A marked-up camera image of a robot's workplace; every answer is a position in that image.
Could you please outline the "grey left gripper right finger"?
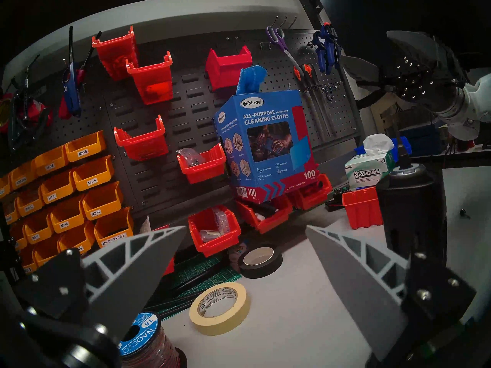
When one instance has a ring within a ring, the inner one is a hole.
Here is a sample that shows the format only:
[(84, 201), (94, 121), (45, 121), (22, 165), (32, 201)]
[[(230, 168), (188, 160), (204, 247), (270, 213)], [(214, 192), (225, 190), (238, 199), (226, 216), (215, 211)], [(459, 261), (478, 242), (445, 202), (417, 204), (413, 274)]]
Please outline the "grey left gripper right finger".
[(408, 325), (402, 309), (409, 259), (385, 240), (353, 231), (308, 225), (306, 236), (343, 305), (379, 362)]

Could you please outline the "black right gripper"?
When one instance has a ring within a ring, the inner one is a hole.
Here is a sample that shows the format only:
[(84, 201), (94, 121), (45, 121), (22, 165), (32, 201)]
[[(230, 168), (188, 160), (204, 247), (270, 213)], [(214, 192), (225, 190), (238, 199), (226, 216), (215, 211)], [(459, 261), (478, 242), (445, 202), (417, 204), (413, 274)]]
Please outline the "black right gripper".
[(453, 51), (436, 36), (389, 30), (387, 38), (409, 55), (396, 56), (380, 67), (364, 59), (341, 56), (341, 66), (355, 81), (381, 82), (395, 87), (403, 101), (430, 111), (447, 111), (463, 95), (466, 72)]

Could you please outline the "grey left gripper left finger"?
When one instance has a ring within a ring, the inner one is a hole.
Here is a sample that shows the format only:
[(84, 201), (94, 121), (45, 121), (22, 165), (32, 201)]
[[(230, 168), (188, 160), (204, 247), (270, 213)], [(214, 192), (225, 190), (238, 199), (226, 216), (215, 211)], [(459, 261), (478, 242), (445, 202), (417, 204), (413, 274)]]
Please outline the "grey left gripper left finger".
[(82, 324), (101, 324), (119, 342), (144, 308), (180, 246), (177, 226), (125, 237), (82, 259), (88, 295)]

